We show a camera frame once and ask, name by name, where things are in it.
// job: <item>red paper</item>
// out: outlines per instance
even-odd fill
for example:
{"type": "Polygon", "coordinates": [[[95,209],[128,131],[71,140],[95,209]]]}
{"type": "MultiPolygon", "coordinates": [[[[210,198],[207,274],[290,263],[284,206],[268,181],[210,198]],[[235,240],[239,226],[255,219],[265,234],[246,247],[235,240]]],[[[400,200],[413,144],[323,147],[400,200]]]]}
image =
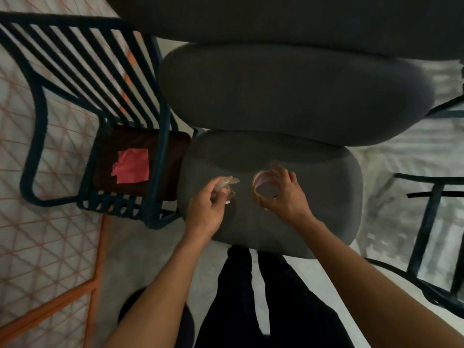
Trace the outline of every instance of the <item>red paper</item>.
{"type": "Polygon", "coordinates": [[[117,183],[138,183],[147,181],[150,175],[148,149],[127,149],[118,151],[118,161],[113,164],[112,176],[117,183]]]}

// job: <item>gray chair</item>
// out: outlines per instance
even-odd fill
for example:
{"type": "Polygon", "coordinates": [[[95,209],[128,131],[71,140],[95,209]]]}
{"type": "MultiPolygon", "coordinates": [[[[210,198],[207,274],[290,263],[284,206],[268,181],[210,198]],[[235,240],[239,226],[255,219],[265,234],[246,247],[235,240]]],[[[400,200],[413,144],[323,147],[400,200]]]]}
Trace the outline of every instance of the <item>gray chair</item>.
{"type": "Polygon", "coordinates": [[[316,45],[399,58],[464,58],[464,0],[107,0],[126,21],[193,43],[316,45]]]}
{"type": "Polygon", "coordinates": [[[177,203],[217,175],[234,175],[235,201],[215,240],[294,257],[314,255],[253,200],[253,175],[280,163],[297,174],[314,215],[345,244],[362,210],[361,169],[345,145],[389,139],[421,120],[433,90],[409,62],[294,45],[185,45],[159,68],[168,104],[210,131],[184,157],[177,203]]]}

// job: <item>gray cushion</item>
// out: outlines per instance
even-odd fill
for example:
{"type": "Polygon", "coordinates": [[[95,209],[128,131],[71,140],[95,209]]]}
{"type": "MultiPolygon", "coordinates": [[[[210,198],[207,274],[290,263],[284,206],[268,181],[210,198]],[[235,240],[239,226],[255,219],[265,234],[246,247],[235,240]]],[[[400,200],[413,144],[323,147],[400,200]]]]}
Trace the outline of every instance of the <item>gray cushion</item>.
{"type": "Polygon", "coordinates": [[[433,104],[409,62],[294,45],[185,45],[164,59],[159,85],[191,125],[340,146],[390,139],[433,104]]]}
{"type": "Polygon", "coordinates": [[[270,41],[464,58],[464,0],[107,0],[137,29],[187,42],[270,41]]]}
{"type": "Polygon", "coordinates": [[[314,258],[295,230],[264,210],[252,196],[252,177],[280,163],[297,174],[313,214],[345,244],[356,237],[363,199],[360,167],[345,147],[283,134],[207,131],[184,157],[177,206],[186,215],[189,199],[212,178],[233,175],[235,200],[213,239],[293,257],[314,258]]]}

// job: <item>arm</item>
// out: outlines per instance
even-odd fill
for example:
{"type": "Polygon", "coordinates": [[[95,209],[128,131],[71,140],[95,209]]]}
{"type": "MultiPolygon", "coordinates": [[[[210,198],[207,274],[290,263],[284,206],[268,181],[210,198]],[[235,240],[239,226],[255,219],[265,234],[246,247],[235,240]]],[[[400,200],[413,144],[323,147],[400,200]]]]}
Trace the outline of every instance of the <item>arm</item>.
{"type": "Polygon", "coordinates": [[[464,337],[346,246],[310,211],[295,173],[260,203],[303,237],[372,347],[464,347],[464,337]]]}
{"type": "Polygon", "coordinates": [[[190,200],[185,233],[171,258],[105,343],[105,348],[174,347],[190,282],[200,255],[224,216],[226,191],[211,203],[223,177],[211,180],[190,200]]]}

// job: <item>hand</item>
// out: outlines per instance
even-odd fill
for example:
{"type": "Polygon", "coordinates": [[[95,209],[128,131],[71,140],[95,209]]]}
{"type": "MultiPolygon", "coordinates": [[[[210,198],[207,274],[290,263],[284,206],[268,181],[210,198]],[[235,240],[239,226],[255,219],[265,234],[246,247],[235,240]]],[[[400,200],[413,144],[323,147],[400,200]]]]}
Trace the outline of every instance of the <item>hand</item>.
{"type": "Polygon", "coordinates": [[[300,222],[313,221],[305,193],[297,181],[297,175],[281,165],[273,166],[281,178],[280,193],[275,198],[260,198],[259,204],[273,211],[283,222],[297,228],[300,222]]]}
{"type": "Polygon", "coordinates": [[[214,204],[211,202],[211,194],[222,178],[224,176],[212,179],[190,199],[184,233],[185,241],[201,242],[206,245],[221,225],[227,201],[227,189],[223,188],[217,193],[214,204]]]}

